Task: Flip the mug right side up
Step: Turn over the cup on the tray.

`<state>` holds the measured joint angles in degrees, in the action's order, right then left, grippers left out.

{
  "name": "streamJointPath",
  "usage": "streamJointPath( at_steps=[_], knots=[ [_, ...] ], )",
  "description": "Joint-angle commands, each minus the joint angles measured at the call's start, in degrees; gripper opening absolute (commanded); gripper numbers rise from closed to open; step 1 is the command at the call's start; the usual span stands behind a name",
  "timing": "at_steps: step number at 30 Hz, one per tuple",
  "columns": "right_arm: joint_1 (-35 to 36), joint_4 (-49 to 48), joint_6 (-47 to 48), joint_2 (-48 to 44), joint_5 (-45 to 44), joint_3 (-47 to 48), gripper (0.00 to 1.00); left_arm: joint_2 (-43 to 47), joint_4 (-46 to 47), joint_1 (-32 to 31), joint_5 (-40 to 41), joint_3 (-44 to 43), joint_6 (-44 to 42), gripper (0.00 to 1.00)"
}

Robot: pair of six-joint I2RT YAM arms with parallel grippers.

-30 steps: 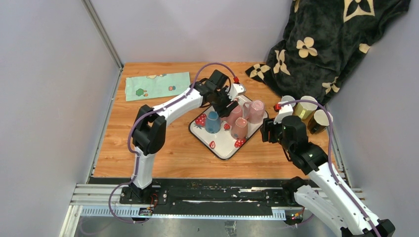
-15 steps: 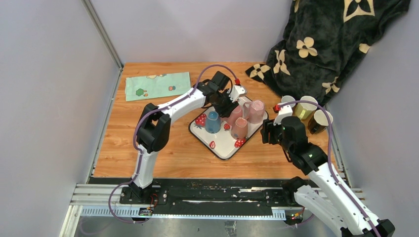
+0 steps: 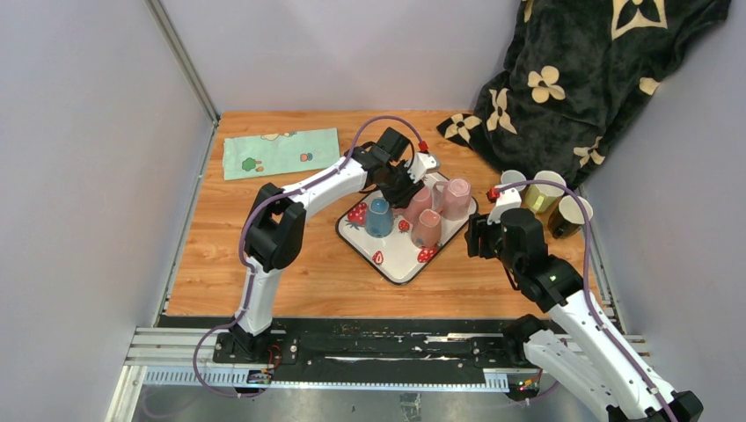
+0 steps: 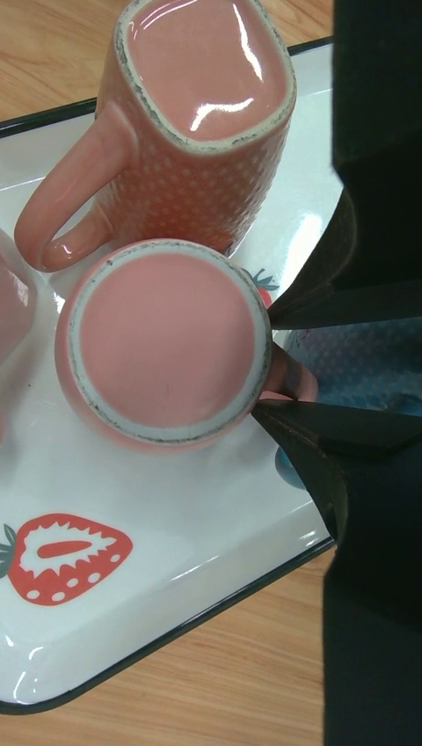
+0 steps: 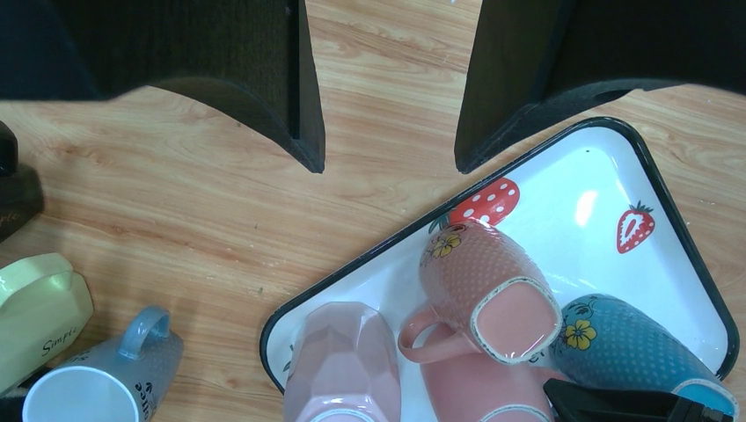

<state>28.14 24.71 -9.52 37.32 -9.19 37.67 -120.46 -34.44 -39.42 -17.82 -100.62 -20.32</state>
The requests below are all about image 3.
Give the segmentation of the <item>black glossy mug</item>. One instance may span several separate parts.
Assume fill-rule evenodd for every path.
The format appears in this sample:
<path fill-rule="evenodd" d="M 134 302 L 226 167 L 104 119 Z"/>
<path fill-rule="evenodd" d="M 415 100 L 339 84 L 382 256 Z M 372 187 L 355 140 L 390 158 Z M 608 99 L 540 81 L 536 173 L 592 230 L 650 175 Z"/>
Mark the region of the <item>black glossy mug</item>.
<path fill-rule="evenodd" d="M 584 224 L 587 216 L 594 216 L 594 209 L 584 198 L 578 198 L 580 204 L 574 197 L 568 195 L 563 197 L 558 206 L 552 211 L 547 221 L 547 228 L 554 239 L 564 239 L 576 233 Z"/>

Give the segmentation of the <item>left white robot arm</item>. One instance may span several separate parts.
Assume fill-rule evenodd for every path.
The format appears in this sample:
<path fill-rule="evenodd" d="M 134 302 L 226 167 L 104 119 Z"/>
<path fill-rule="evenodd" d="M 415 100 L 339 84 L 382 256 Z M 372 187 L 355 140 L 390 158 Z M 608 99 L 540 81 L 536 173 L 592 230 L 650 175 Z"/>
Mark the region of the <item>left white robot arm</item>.
<path fill-rule="evenodd" d="M 331 166 L 305 180 L 259 189 L 239 238 L 238 255 L 246 269 L 243 296 L 224 327 L 245 361 L 258 363 L 268 355 L 279 281 L 302 250 L 306 223 L 315 214 L 370 186 L 391 207 L 405 208 L 423 188 L 426 175 L 438 170 L 439 161 L 426 149 L 402 159 L 411 145 L 388 127 L 377 141 L 353 144 Z"/>

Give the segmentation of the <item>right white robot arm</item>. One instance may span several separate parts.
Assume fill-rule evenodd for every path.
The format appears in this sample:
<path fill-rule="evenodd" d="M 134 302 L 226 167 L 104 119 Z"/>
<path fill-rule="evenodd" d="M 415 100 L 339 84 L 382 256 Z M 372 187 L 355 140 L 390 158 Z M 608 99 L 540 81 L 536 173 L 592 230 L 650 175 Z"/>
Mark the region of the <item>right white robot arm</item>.
<path fill-rule="evenodd" d="M 542 223 L 524 208 L 505 211 L 498 222 L 469 217 L 465 233 L 471 257 L 497 258 L 514 288 L 546 313 L 577 344 L 570 350 L 533 315 L 503 332 L 502 354 L 514 367 L 548 371 L 600 421 L 697 421 L 704 406 L 691 391 L 663 380 L 621 335 L 582 276 L 548 251 Z"/>

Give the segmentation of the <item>yellow-green faceted mug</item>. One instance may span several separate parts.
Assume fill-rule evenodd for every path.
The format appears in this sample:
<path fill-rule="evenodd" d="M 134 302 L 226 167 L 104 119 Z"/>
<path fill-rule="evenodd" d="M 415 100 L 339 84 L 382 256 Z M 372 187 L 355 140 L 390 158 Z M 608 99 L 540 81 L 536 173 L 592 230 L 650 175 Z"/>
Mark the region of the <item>yellow-green faceted mug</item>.
<path fill-rule="evenodd" d="M 534 180 L 550 181 L 559 185 L 557 187 L 547 184 L 531 184 L 527 187 L 524 205 L 531 212 L 542 214 L 565 194 L 563 187 L 567 186 L 567 182 L 557 172 L 548 170 L 537 172 Z"/>

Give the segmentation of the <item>grey-blue small mug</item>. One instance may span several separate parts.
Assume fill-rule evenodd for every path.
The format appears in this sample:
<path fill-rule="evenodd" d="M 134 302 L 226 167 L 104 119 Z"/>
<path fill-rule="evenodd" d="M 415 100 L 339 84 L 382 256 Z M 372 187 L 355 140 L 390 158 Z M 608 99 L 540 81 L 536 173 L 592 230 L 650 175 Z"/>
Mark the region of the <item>grey-blue small mug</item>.
<path fill-rule="evenodd" d="M 524 182 L 526 180 L 527 178 L 520 171 L 505 170 L 501 173 L 501 179 L 498 186 L 503 187 L 518 182 Z"/>

